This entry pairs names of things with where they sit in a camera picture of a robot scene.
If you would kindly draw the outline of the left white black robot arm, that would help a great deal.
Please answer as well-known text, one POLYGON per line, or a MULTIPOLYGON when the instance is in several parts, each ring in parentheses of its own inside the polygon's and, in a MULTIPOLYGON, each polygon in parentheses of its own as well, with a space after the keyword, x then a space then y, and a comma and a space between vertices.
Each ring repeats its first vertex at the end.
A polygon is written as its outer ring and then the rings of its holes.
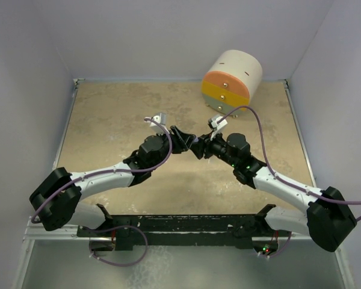
POLYGON ((98 236, 109 234, 112 222, 106 211, 100 205, 80 210, 79 201, 103 191, 141 184, 171 154, 188 151, 195 138, 171 126, 163 135, 148 136, 128 158, 113 166, 76 173, 64 167, 54 169, 29 197, 35 210, 31 222, 41 223, 46 231, 54 231, 85 216, 83 225, 90 226, 98 236))

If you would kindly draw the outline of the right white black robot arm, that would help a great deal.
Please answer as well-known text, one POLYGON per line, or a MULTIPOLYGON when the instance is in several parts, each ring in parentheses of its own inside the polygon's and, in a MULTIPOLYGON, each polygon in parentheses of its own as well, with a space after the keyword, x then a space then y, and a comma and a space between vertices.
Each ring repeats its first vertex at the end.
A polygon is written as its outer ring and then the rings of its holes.
POLYGON ((272 194, 295 210, 273 207, 258 218, 255 227, 261 235, 273 231, 291 231, 309 236, 320 248, 334 252, 356 227, 357 220, 342 193, 334 188, 320 189, 287 178, 272 170, 250 152, 244 135, 232 133, 227 138, 202 135, 193 141, 191 150, 198 158, 212 156, 233 169, 243 185, 272 194))

